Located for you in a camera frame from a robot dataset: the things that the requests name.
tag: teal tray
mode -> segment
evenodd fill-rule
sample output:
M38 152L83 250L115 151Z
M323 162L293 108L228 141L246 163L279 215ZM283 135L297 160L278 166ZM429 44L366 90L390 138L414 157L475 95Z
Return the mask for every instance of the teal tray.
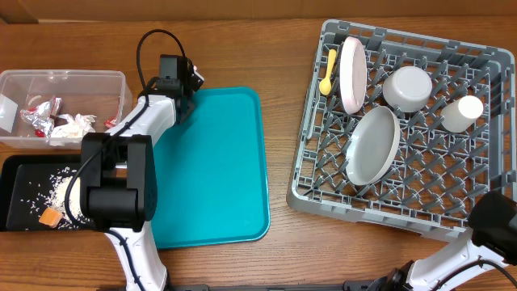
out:
M154 146L156 246L253 241L270 225L259 96L250 88L198 91L195 109Z

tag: clear container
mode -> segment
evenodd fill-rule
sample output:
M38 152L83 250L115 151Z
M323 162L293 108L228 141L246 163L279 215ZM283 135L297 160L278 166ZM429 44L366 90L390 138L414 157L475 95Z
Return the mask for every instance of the clear container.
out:
M37 137L32 125L21 119L21 109L53 97L62 98L59 114L97 116L93 124L97 133L108 130L106 121L116 118L118 123L132 108L132 94L122 72L7 70L0 74L0 142L26 149L80 149L81 138ZM65 120L56 118L56 126L63 124Z

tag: dish rack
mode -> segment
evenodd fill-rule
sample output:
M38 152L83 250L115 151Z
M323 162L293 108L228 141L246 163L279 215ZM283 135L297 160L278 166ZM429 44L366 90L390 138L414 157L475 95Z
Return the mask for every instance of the dish rack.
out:
M368 67L364 105L353 115L343 110L338 82L328 96L318 90L326 55L336 49L339 57L348 36L364 45ZM429 102L410 114L391 108L401 126L397 156L381 180L355 186L345 172L351 133L365 113L386 105L382 84L406 65L431 76ZM441 127L439 112L465 95L481 99L483 114L467 131L450 133ZM501 48L328 20L322 26L298 141L287 196L292 208L452 241L488 191L517 200L514 57Z

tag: spoon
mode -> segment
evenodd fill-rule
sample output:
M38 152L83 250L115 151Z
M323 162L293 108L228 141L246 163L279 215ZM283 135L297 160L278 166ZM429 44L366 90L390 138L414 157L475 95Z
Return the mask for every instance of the spoon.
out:
M332 89L332 84L330 83L330 73L332 73L332 68L334 67L334 62L336 61L336 50L331 49L329 51L329 56L327 57L327 67L326 67L326 75L323 80L320 82L320 92L323 95L328 95L330 90Z

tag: silver wrapper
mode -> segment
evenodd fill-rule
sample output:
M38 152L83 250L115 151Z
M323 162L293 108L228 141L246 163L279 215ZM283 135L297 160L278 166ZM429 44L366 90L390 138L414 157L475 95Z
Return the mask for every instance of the silver wrapper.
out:
M54 130L54 118L61 109L61 98L54 97L47 102L28 110L20 110L19 114L23 121L29 123L36 130L42 132L46 137Z

